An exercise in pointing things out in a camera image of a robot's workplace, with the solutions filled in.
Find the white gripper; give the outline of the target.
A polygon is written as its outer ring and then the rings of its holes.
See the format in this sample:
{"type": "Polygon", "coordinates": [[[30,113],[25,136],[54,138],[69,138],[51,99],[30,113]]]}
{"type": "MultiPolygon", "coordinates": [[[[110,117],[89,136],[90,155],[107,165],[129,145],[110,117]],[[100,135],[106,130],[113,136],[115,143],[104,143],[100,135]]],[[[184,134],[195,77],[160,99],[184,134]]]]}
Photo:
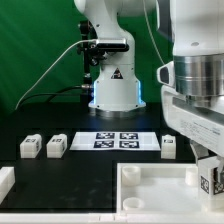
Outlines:
{"type": "MultiPolygon", "coordinates": [[[[209,150],[224,157],[224,96],[213,97],[210,107],[197,108],[189,105],[184,95],[163,86],[161,99],[167,125],[191,139],[196,165],[209,157],[209,150]]],[[[216,176],[224,184],[224,160],[220,160],[216,176]]]]}

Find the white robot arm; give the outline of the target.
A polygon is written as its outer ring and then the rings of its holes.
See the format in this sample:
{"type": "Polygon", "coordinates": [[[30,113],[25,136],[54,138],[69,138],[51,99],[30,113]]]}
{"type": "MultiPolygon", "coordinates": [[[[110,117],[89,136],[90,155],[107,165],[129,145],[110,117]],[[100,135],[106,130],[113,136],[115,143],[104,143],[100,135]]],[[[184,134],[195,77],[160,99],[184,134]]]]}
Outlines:
{"type": "Polygon", "coordinates": [[[218,156],[215,180],[224,182],[224,0],[73,0],[94,33],[88,59],[99,64],[89,108],[102,115],[146,106],[136,69],[154,72],[166,124],[218,156]],[[162,46],[171,60],[157,62],[147,43],[150,27],[132,33],[123,18],[157,14],[162,46]]]}

